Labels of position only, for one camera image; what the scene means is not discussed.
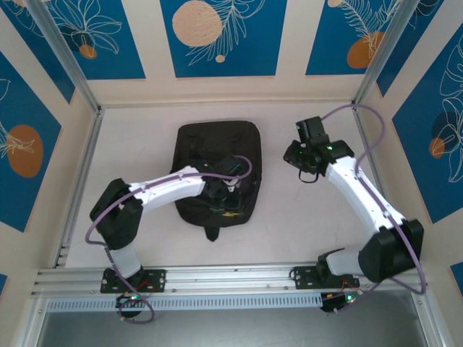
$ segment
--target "white line art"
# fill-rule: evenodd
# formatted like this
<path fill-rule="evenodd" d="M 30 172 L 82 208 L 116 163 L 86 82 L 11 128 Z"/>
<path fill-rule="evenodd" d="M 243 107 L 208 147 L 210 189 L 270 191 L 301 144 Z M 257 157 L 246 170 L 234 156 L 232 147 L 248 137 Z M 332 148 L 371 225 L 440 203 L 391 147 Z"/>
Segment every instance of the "white line art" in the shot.
<path fill-rule="evenodd" d="M 347 24 L 355 29 L 362 42 L 368 43 L 368 56 L 373 57 L 383 37 L 380 33 L 391 21 L 402 0 L 383 0 L 378 11 L 373 11 L 369 0 L 328 0 L 330 7 L 344 11 Z"/>
<path fill-rule="evenodd" d="M 449 182 L 457 183 L 463 178 L 463 36 L 452 49 L 443 73 L 440 94 L 444 97 L 444 126 L 433 139 L 431 155 L 440 158 L 449 155 Z"/>
<path fill-rule="evenodd" d="M 0 79 L 0 101 L 7 95 L 10 82 L 11 81 L 6 79 Z M 34 141 L 35 140 L 25 142 L 17 139 L 8 133 L 0 122 L 0 158 L 3 158 L 9 151 L 14 153 L 15 150 L 24 150 L 28 153 L 34 153 L 34 149 L 31 148 Z"/>
<path fill-rule="evenodd" d="M 172 17 L 177 38 L 190 47 L 188 66 L 202 59 L 223 63 L 227 55 L 246 38 L 245 20 L 258 13 L 266 0 L 190 0 Z"/>
<path fill-rule="evenodd" d="M 37 27 L 35 20 L 20 0 L 2 0 L 8 10 L 15 15 L 17 21 L 26 29 L 32 31 L 37 36 L 43 37 L 42 32 Z"/>
<path fill-rule="evenodd" d="M 417 26 L 418 17 L 429 17 L 437 9 L 439 2 L 441 0 L 421 0 L 417 5 L 415 12 L 408 21 L 408 24 L 415 29 Z"/>
<path fill-rule="evenodd" d="M 42 37 L 20 0 L 2 1 L 23 26 Z M 97 48 L 118 54 L 119 46 L 111 35 L 121 30 L 122 22 L 101 15 L 100 0 L 48 0 L 45 5 L 72 51 L 87 59 L 97 56 Z"/>

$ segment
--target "table surface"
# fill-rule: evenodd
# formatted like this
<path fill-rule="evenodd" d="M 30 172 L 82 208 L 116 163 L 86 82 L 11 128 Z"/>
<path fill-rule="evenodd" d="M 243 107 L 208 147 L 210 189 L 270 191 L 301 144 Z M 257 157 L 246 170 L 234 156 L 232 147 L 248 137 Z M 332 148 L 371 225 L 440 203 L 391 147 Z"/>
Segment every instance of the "table surface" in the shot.
<path fill-rule="evenodd" d="M 89 213 L 108 183 L 165 176 L 171 170 L 177 131 L 184 124 L 249 120 L 260 131 L 263 179 L 255 211 L 242 226 L 222 228 L 215 242 L 204 230 L 184 222 L 174 204 L 145 215 L 135 247 L 145 266 L 265 264 L 315 261 L 339 247 L 365 242 L 360 219 L 325 178 L 303 184 L 282 159 L 298 139 L 296 121 L 322 116 L 340 103 L 203 103 L 147 108 L 110 108 L 88 174 L 66 267 L 107 267 L 101 247 L 87 245 Z M 364 151 L 352 111 L 324 122 L 331 140 L 344 140 L 356 156 Z M 362 163 L 372 179 L 367 160 Z M 94 232 L 92 239 L 102 238 Z"/>

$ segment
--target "cable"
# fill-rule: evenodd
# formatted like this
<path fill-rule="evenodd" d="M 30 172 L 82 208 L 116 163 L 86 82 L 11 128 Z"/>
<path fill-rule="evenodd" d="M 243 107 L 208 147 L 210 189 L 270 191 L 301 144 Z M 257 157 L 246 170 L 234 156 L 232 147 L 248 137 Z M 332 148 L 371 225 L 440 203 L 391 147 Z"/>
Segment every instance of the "cable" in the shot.
<path fill-rule="evenodd" d="M 134 294 L 136 294 L 139 299 L 141 300 L 142 303 L 144 303 L 146 305 L 146 307 L 150 310 L 150 313 L 151 313 L 151 317 L 147 320 L 128 320 L 126 318 L 124 318 L 122 316 L 122 308 L 124 307 L 124 305 L 121 305 L 119 307 L 119 311 L 118 311 L 118 314 L 119 316 L 121 317 L 121 320 L 123 320 L 124 322 L 127 322 L 127 323 L 130 323 L 130 324 L 146 324 L 146 323 L 150 323 L 152 321 L 154 321 L 154 318 L 155 318 L 155 312 L 154 312 L 154 308 L 153 306 L 149 303 L 149 301 L 146 299 L 146 297 L 144 297 L 143 295 L 141 295 L 137 289 L 135 289 L 130 283 L 129 281 L 124 278 L 124 276 L 122 276 L 121 272 L 119 271 L 119 268 L 116 266 L 116 264 L 114 263 L 114 258 L 112 257 L 111 255 L 111 252 L 109 251 L 109 248 L 108 248 L 108 245 L 105 243 L 105 242 L 102 242 L 102 241 L 92 241 L 90 240 L 90 235 L 92 234 L 93 230 L 95 230 L 96 226 L 103 220 L 103 218 L 105 218 L 108 213 L 110 213 L 115 207 L 118 207 L 120 204 L 122 204 L 125 200 L 129 199 L 130 197 L 133 197 L 134 195 L 138 194 L 138 193 L 141 193 L 144 189 L 150 189 L 150 188 L 153 188 L 153 187 L 156 187 L 160 184 L 164 184 L 164 183 L 167 183 L 167 182 L 170 182 L 170 181 L 175 181 L 177 179 L 187 179 L 187 178 L 190 178 L 190 177 L 212 177 L 212 178 L 216 178 L 216 179 L 228 179 L 228 180 L 231 180 L 231 179 L 244 179 L 246 177 L 248 177 L 251 172 L 252 172 L 252 163 L 251 161 L 246 158 L 246 157 L 243 157 L 242 155 L 235 155 L 235 157 L 237 158 L 241 158 L 243 159 L 244 161 L 247 162 L 247 165 L 248 165 L 248 169 L 247 169 L 247 172 L 241 176 L 226 176 L 226 175 L 220 175 L 218 173 L 186 173 L 186 174 L 180 174 L 178 176 L 170 176 L 170 177 L 166 177 L 165 179 L 160 179 L 158 181 L 155 181 L 155 182 L 152 182 L 150 184 L 147 184 L 144 188 L 138 188 L 138 189 L 135 189 L 133 192 L 130 192 L 126 195 L 124 195 L 123 197 L 120 197 L 118 200 L 116 200 L 115 202 L 113 202 L 112 204 L 110 204 L 92 223 L 92 225 L 90 226 L 90 228 L 87 230 L 87 233 L 85 234 L 85 242 L 87 242 L 88 244 L 97 244 L 99 246 L 103 246 L 104 247 L 104 250 L 106 252 L 106 256 L 108 257 L 109 259 L 109 262 L 111 263 L 111 266 L 113 268 L 113 271 L 116 273 L 117 277 L 119 277 L 119 279 L 128 287 L 128 289 L 133 292 Z"/>
<path fill-rule="evenodd" d="M 302 170 L 299 170 L 299 180 L 302 182 L 302 183 L 315 183 L 316 181 L 318 181 L 318 173 L 315 175 L 315 178 L 313 179 L 313 181 L 304 181 L 302 178 L 301 178 L 301 174 L 302 174 Z"/>
<path fill-rule="evenodd" d="M 371 106 L 368 106 L 368 105 L 363 105 L 361 103 L 352 103 L 352 104 L 348 104 L 348 105 L 343 105 L 343 106 L 339 106 L 338 108 L 335 108 L 334 110 L 328 112 L 324 117 L 322 117 L 322 120 L 325 120 L 327 119 L 329 116 L 332 116 L 333 114 L 335 114 L 336 112 L 342 110 L 342 109 L 345 109 L 345 108 L 364 108 L 366 110 L 369 110 L 370 112 L 372 112 L 373 114 L 375 114 L 376 117 L 378 117 L 378 120 L 379 122 L 381 123 L 381 133 L 380 133 L 380 136 L 379 138 L 376 140 L 375 143 L 373 143 L 372 146 L 367 146 L 366 150 L 364 153 L 362 153 L 362 155 L 357 159 L 357 162 L 355 163 L 355 168 L 354 168 L 354 171 L 355 171 L 355 176 L 357 177 L 357 179 L 359 180 L 359 182 L 361 183 L 361 185 L 363 185 L 363 187 L 366 189 L 366 191 L 368 192 L 368 194 L 370 194 L 370 196 L 375 200 L 375 202 L 378 204 L 378 206 L 380 207 L 381 211 L 383 212 L 383 215 L 386 216 L 388 218 L 388 220 L 391 222 L 391 224 L 393 225 L 393 227 L 397 230 L 397 233 L 400 235 L 402 241 L 404 242 L 405 244 L 405 247 L 407 248 L 408 252 L 410 253 L 410 257 L 412 257 L 412 260 L 413 260 L 413 263 L 415 264 L 415 267 L 417 268 L 417 272 L 418 272 L 418 276 L 420 277 L 420 284 L 421 284 L 421 289 L 419 291 L 417 291 L 416 289 L 414 289 L 413 287 L 407 285 L 406 283 L 403 283 L 402 281 L 394 278 L 394 277 L 391 277 L 389 278 L 389 280 L 392 280 L 393 282 L 395 283 L 398 283 L 400 286 L 403 286 L 404 288 L 412 291 L 413 293 L 416 293 L 416 294 L 419 294 L 419 295 L 423 295 L 424 293 L 426 293 L 426 286 L 427 286 L 427 283 L 426 283 L 426 278 L 425 278 L 425 273 L 421 267 L 421 264 L 420 264 L 420 261 L 418 260 L 418 257 L 413 249 L 413 246 L 410 244 L 410 242 L 408 241 L 407 237 L 405 236 L 405 233 L 404 231 L 402 230 L 401 226 L 392 218 L 391 214 L 388 212 L 386 206 L 384 206 L 384 204 L 378 199 L 378 197 L 376 196 L 376 194 L 373 192 L 373 190 L 368 186 L 368 184 L 365 182 L 365 180 L 359 175 L 359 172 L 360 172 L 360 163 L 369 155 L 373 152 L 374 149 L 377 148 L 377 146 L 380 145 L 380 143 L 383 141 L 385 135 L 386 135 L 386 123 L 384 121 L 384 118 L 379 114 L 379 112 L 377 110 L 375 110 L 373 107 Z M 371 293 L 372 291 L 374 291 L 379 285 L 381 284 L 380 283 L 376 283 L 372 288 L 370 288 L 368 291 L 364 292 L 363 295 L 365 294 L 368 294 L 368 293 Z M 352 304 L 348 305 L 347 307 L 350 307 L 351 305 L 355 304 L 358 300 L 355 300 Z M 343 311 L 345 310 L 347 307 L 343 307 L 342 309 L 338 310 L 337 312 L 340 312 L 340 311 Z"/>

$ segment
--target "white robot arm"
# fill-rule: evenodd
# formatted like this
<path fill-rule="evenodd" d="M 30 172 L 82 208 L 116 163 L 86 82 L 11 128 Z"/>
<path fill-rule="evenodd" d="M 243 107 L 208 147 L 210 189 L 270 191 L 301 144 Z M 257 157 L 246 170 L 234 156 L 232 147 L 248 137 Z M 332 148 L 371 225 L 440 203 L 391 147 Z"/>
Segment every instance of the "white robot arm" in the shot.
<path fill-rule="evenodd" d="M 423 237 L 421 224 L 417 220 L 406 220 L 395 210 L 361 168 L 356 173 L 354 153 L 344 141 L 330 141 L 320 117 L 298 122 L 297 129 L 300 142 L 293 141 L 284 160 L 317 178 L 318 175 L 327 177 L 346 197 L 365 230 L 365 241 L 361 244 L 318 257 L 319 277 L 326 280 L 346 274 L 364 275 L 372 282 L 381 282 L 415 267 L 391 220 L 403 230 L 418 258 Z"/>
<path fill-rule="evenodd" d="M 134 195 L 136 200 L 141 201 L 141 216 L 160 206 L 184 199 L 185 197 L 196 197 L 200 195 L 205 186 L 205 181 L 200 176 L 169 181 L 170 178 L 178 176 L 182 177 L 185 174 L 190 173 L 199 174 L 199 171 L 196 168 L 187 166 L 176 173 L 159 179 L 129 184 L 128 189 L 131 192 L 134 192 L 139 188 L 143 189 L 140 193 Z M 144 189 L 146 186 L 159 181 L 166 182 L 156 185 L 150 189 Z M 114 246 L 112 248 L 110 247 L 110 253 L 114 259 L 114 264 L 116 264 L 120 273 L 125 278 L 129 278 L 140 271 L 141 264 L 137 256 L 137 252 L 135 251 L 133 240 L 122 248 L 117 247 L 117 249 L 114 249 Z"/>
<path fill-rule="evenodd" d="M 407 221 L 401 213 L 393 209 L 361 169 L 358 174 L 355 173 L 354 153 L 344 141 L 330 142 L 319 117 L 298 122 L 297 128 L 301 141 L 293 141 L 284 160 L 301 171 L 316 174 L 317 177 L 320 174 L 327 177 L 346 197 L 359 215 L 361 227 L 365 229 L 365 241 L 361 244 L 319 256 L 317 273 L 322 282 L 342 275 L 364 275 L 373 282 L 380 282 L 413 268 L 415 264 L 391 219 L 401 226 L 418 257 L 423 236 L 421 224 L 417 220 Z M 360 183 L 360 179 L 370 191 Z M 227 187 L 227 181 L 221 180 L 220 184 Z M 198 169 L 191 166 L 152 181 L 125 184 L 117 179 L 109 184 L 90 214 L 92 220 L 121 196 L 140 189 L 140 192 L 119 209 L 111 211 L 97 225 L 114 264 L 124 278 L 133 276 L 141 269 L 132 242 L 137 235 L 142 216 L 170 202 L 198 196 L 207 186 Z"/>

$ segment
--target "metal bar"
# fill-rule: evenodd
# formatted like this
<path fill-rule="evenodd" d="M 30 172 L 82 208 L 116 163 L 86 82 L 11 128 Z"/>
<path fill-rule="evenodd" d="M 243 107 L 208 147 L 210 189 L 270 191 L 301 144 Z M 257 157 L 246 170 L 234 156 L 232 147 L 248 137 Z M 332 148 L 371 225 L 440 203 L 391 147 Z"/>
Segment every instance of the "metal bar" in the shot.
<path fill-rule="evenodd" d="M 367 68 L 362 83 L 360 83 L 359 89 L 353 97 L 354 103 L 362 103 L 366 99 L 419 2 L 420 0 L 407 0 L 401 2 L 396 14 L 392 18 L 386 34 L 383 37 L 383 40 L 381 41 L 381 44 L 378 47 L 378 50 L 373 56 L 373 59 L 371 59 L 370 65 Z"/>
<path fill-rule="evenodd" d="M 355 123 L 357 124 L 357 128 L 359 129 L 360 139 L 362 139 L 363 147 L 365 148 L 365 150 L 367 150 L 370 147 L 370 145 L 368 144 L 368 139 L 365 133 L 365 126 L 363 124 L 363 120 L 360 118 L 358 110 L 356 108 L 353 108 L 352 111 L 354 113 Z M 373 179 L 375 181 L 376 189 L 381 193 L 381 195 L 384 196 L 383 184 L 381 183 L 378 167 L 376 165 L 376 161 L 373 154 L 369 153 L 367 155 L 367 159 L 368 163 L 370 164 L 371 171 L 373 173 Z"/>
<path fill-rule="evenodd" d="M 211 296 L 150 296 L 148 301 L 156 311 L 198 309 L 280 309 L 322 307 L 320 293 L 211 295 Z M 126 311 L 148 310 L 138 303 Z M 47 312 L 115 312 L 114 297 L 51 299 Z"/>
<path fill-rule="evenodd" d="M 41 0 L 25 0 L 25 4 L 38 28 L 41 30 L 43 37 L 69 75 L 72 83 L 74 83 L 75 87 L 80 91 L 84 101 L 96 115 L 100 111 L 98 101 L 90 89 L 77 60 L 61 35 L 50 12 L 47 10 L 45 3 Z"/>
<path fill-rule="evenodd" d="M 237 265 L 208 267 L 164 267 L 167 271 L 165 292 L 154 295 L 214 295 L 214 294 L 282 294 L 289 292 L 334 292 L 338 288 L 323 290 L 297 290 L 289 271 L 296 266 L 313 266 L 315 263 L 286 265 Z M 84 297 L 108 296 L 100 294 L 104 269 L 49 269 L 40 270 L 33 287 L 32 296 Z M 417 288 L 415 273 L 398 276 L 405 283 Z M 372 283 L 359 278 L 361 289 L 368 290 Z M 389 280 L 378 290 L 401 290 L 402 287 Z"/>
<path fill-rule="evenodd" d="M 445 328 L 441 313 L 434 301 L 433 293 L 428 291 L 423 296 L 412 293 L 412 298 L 428 345 L 438 347 L 456 346 Z"/>
<path fill-rule="evenodd" d="M 18 322 L 20 327 L 12 339 L 11 346 L 36 347 L 40 337 L 43 322 L 46 317 L 49 299 L 28 299 L 24 307 L 24 315 Z"/>
<path fill-rule="evenodd" d="M 61 238 L 61 244 L 70 245 L 72 232 L 74 230 L 77 215 L 79 213 L 80 204 L 82 203 L 82 197 L 84 194 L 85 185 L 87 184 L 88 172 L 90 171 L 90 166 L 92 164 L 93 154 L 95 153 L 96 143 L 98 141 L 98 135 L 101 129 L 101 123 L 103 121 L 103 112 L 98 113 L 97 117 L 93 121 L 92 129 L 90 131 L 90 136 L 88 137 L 87 146 L 82 159 L 82 164 L 80 165 L 80 170 L 77 177 L 77 183 L 72 194 L 71 204 L 69 205 L 69 210 L 67 212 L 66 223 L 64 224 L 63 236 Z M 59 247 L 56 251 L 54 266 L 58 264 L 58 259 L 61 254 L 62 247 Z"/>

